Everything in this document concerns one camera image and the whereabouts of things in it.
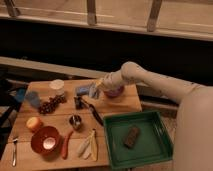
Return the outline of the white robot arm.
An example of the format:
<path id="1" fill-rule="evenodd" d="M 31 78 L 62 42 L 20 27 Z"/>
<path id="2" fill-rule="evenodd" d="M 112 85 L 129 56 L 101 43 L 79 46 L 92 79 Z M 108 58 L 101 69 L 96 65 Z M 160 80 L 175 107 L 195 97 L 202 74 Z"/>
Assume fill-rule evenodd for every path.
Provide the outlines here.
<path id="1" fill-rule="evenodd" d="M 134 62 L 96 83 L 108 91 L 143 82 L 179 105 L 173 171 L 213 171 L 213 86 L 150 72 Z"/>

